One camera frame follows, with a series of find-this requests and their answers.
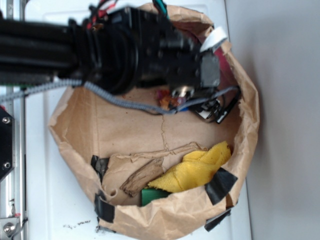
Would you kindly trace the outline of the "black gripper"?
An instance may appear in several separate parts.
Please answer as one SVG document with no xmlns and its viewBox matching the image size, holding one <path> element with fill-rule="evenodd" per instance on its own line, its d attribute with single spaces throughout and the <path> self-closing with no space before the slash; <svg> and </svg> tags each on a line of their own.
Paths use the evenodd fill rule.
<svg viewBox="0 0 320 240">
<path fill-rule="evenodd" d="M 228 39 L 203 13 L 169 7 L 164 16 L 151 7 L 138 10 L 141 76 L 137 87 L 166 85 L 173 96 L 205 98 L 220 85 L 215 51 Z"/>
</svg>

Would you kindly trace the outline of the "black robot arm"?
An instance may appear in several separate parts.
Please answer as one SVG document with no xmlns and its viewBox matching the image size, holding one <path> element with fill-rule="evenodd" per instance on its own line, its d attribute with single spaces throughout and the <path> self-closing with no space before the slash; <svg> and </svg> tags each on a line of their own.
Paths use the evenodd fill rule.
<svg viewBox="0 0 320 240">
<path fill-rule="evenodd" d="M 111 13 L 88 29 L 0 21 L 0 83 L 40 85 L 54 77 L 91 82 L 113 95 L 167 85 L 211 93 L 221 80 L 219 58 L 202 52 L 165 16 L 133 7 Z"/>
</svg>

